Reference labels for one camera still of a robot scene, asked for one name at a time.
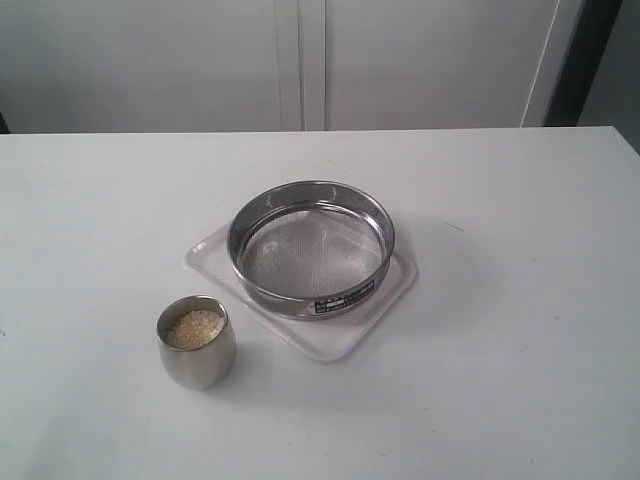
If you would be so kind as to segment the round stainless steel sieve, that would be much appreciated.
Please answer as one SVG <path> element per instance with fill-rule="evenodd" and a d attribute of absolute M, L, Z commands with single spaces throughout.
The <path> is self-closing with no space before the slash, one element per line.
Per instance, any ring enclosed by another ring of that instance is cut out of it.
<path fill-rule="evenodd" d="M 366 302 L 385 279 L 394 223 L 370 194 L 306 180 L 261 193 L 229 225 L 226 248 L 257 304 L 300 320 L 340 315 Z"/>

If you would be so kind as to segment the yellow and white grain mix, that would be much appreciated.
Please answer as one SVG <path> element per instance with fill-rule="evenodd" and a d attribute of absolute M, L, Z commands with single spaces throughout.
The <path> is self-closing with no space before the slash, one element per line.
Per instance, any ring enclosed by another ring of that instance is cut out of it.
<path fill-rule="evenodd" d="M 224 318 L 214 311 L 191 311 L 169 329 L 166 343 L 176 349 L 196 349 L 215 339 L 224 326 Z"/>

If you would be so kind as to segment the stainless steel cup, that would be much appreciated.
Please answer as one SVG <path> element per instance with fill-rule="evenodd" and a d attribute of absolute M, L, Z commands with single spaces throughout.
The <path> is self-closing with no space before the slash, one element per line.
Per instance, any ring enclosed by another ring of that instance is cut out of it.
<path fill-rule="evenodd" d="M 190 350 L 172 348 L 166 343 L 169 329 L 180 317 L 195 310 L 220 314 L 225 320 L 224 328 L 202 347 Z M 173 302 L 159 316 L 156 334 L 165 371 L 185 388 L 209 389 L 225 378 L 234 365 L 237 352 L 235 332 L 225 307 L 212 297 L 193 295 Z"/>

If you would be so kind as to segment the white square plastic tray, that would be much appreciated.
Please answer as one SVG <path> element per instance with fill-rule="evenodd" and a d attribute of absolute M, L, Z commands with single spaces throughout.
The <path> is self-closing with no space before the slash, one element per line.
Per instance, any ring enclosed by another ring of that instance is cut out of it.
<path fill-rule="evenodd" d="M 228 228 L 227 224 L 223 225 L 193 246 L 184 257 L 185 266 L 237 301 L 243 312 L 259 324 L 318 362 L 330 363 L 348 356 L 419 278 L 410 242 L 401 231 L 397 231 L 387 275 L 368 300 L 349 311 L 342 310 L 336 316 L 323 320 L 290 319 L 258 305 L 244 291 L 227 255 Z"/>

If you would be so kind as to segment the white cabinet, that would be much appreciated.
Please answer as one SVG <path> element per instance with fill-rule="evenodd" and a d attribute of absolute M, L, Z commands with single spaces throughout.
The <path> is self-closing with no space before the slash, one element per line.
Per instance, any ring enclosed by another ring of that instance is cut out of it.
<path fill-rule="evenodd" d="M 5 1 L 14 133 L 539 126 L 578 1 Z"/>

